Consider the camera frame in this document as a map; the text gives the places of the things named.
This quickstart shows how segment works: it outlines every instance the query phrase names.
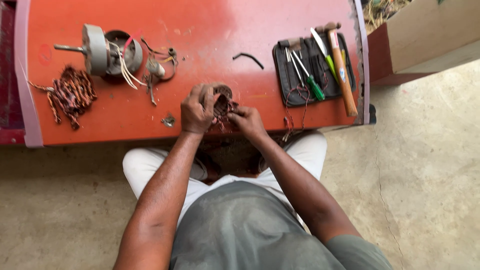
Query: white pants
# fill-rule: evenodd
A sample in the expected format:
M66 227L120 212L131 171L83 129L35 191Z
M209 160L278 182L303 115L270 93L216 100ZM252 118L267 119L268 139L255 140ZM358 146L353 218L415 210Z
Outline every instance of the white pants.
M322 173L322 167L324 165L327 151L327 141L323 134L318 131L303 133L299 139L294 140L286 146L284 150L317 180L320 180L320 174ZM156 148L135 148L127 152L123 158L123 172L125 173L137 199L140 197L140 194L148 181L158 170L167 155L167 151ZM263 171L257 178L225 175L212 185L206 185L200 181L206 178L207 171L205 166L199 160L195 159L192 169L190 170L187 195L177 225L180 224L188 207L190 207L198 197L210 190L234 181L250 182L265 188L280 199L280 201L282 201L285 206L298 217L287 197L283 194L283 191L270 168Z

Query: gray t-shirt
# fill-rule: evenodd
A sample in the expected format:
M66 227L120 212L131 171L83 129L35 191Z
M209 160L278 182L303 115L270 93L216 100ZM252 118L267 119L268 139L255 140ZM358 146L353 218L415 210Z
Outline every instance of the gray t-shirt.
M170 269L385 270L380 249L353 235L323 245L262 187L237 181L199 197L173 242Z

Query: man's left hand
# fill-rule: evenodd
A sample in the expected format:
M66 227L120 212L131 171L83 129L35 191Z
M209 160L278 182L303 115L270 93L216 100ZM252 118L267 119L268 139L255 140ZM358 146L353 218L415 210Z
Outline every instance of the man's left hand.
M200 94L204 84L197 84L190 94L182 101L181 129L185 132L204 134L212 124L214 96L213 88L209 87L203 96L203 106L200 103Z

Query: sticker on hammer handle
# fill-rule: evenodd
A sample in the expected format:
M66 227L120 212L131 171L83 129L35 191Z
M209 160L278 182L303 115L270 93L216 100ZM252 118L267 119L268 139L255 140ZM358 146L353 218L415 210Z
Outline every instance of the sticker on hammer handle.
M330 32L330 42L332 43L332 49L338 48L338 37L336 31Z
M342 81L344 83L346 83L346 81L345 81L345 69L344 68L340 68L340 78L342 78Z

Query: black rubber tube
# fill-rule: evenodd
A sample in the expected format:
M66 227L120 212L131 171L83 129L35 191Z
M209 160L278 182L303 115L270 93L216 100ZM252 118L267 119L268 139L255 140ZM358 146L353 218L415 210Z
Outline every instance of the black rubber tube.
M233 60L235 60L235 59L237 59L238 57L240 57L241 55L252 58L255 62L257 62L257 64L258 64L262 69L264 69L264 66L262 65L262 63L260 63L260 61L258 61L258 59L256 59L255 56L253 56L253 55L251 55L251 54L249 54L249 53L241 52L241 53L235 55L235 56L232 57L232 58L233 58Z

